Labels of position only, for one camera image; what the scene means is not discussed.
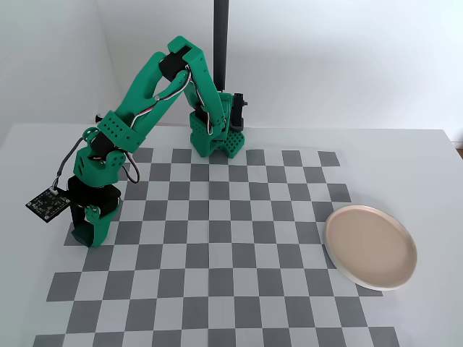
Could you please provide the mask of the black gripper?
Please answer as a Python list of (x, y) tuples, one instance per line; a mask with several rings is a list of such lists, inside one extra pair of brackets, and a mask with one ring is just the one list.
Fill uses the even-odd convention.
[(71, 202), (74, 229), (83, 230), (87, 226), (87, 245), (102, 245), (116, 215), (121, 192), (111, 184), (100, 188), (89, 187), (73, 176), (67, 182), (67, 197)]

